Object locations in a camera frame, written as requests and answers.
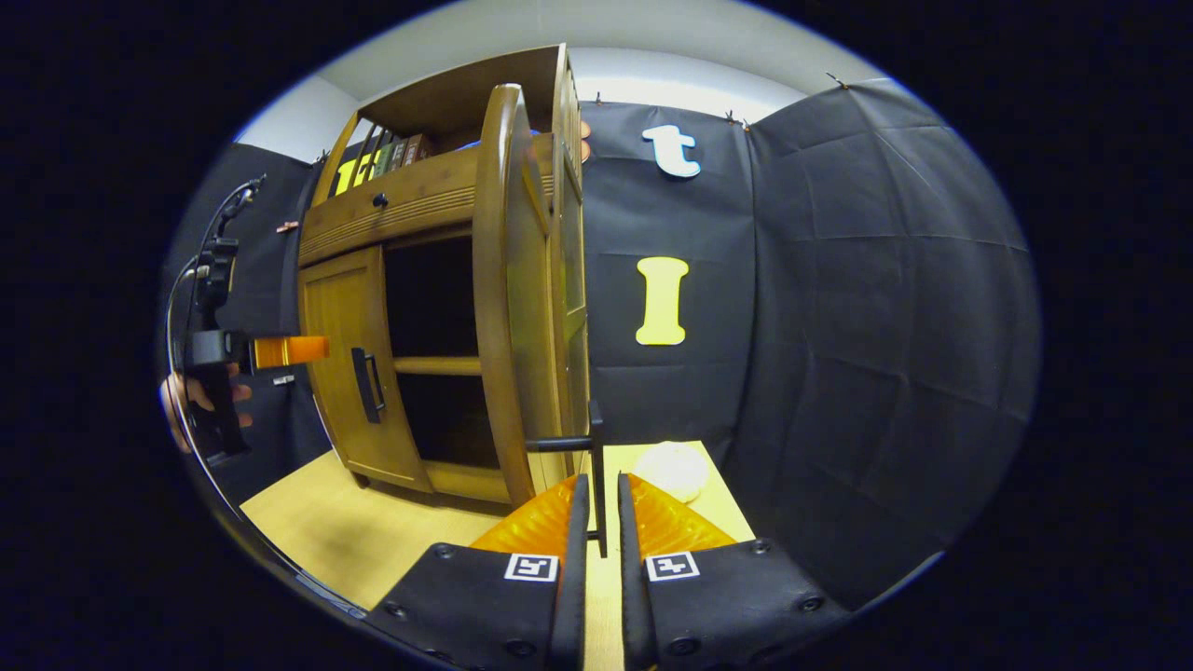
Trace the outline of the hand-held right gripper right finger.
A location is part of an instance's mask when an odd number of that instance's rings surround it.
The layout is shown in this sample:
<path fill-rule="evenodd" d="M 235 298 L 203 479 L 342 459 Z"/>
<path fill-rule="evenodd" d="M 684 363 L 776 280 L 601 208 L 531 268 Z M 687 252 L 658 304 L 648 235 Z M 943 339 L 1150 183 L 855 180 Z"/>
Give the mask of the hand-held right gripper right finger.
<path fill-rule="evenodd" d="M 629 670 L 780 670 L 853 618 L 775 541 L 729 538 L 632 474 L 617 487 Z"/>

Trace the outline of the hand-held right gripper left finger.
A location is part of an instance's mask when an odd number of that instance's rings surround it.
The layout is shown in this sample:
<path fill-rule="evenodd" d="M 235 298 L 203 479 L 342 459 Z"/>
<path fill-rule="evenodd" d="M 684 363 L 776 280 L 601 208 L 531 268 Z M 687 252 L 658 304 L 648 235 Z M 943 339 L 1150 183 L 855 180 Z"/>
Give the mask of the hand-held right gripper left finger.
<path fill-rule="evenodd" d="M 429 544 L 366 624 L 433 667 L 581 670 L 589 491 L 567 478 L 472 544 Z"/>

